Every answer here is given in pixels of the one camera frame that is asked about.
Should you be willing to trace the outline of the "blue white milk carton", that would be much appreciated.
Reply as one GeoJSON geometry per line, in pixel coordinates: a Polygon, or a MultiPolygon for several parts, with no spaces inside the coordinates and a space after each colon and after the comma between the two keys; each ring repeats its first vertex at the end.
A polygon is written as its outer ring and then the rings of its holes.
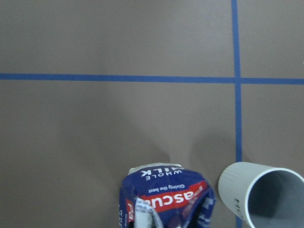
{"type": "Polygon", "coordinates": [[[179,164],[131,168],[119,191],[121,228],[208,228],[214,191],[198,172],[179,164]]]}

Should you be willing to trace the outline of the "white plastic mug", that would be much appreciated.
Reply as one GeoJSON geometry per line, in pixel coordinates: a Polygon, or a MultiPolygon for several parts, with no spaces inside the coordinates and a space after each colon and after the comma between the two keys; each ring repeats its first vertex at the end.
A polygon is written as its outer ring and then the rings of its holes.
{"type": "Polygon", "coordinates": [[[293,170],[236,162],[220,175],[218,193],[251,228],[304,226],[304,179],[293,170]]]}

